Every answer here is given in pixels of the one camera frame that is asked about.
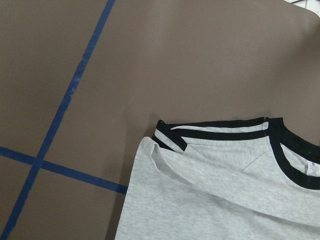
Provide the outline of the grey cartoon print t-shirt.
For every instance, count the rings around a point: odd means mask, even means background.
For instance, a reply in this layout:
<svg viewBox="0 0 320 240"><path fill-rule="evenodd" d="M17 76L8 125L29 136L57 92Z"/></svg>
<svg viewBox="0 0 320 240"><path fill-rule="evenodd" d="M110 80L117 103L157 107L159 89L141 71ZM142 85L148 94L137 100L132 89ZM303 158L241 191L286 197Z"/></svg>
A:
<svg viewBox="0 0 320 240"><path fill-rule="evenodd" d="M320 148L281 117L169 124L137 149L117 240L317 240Z"/></svg>

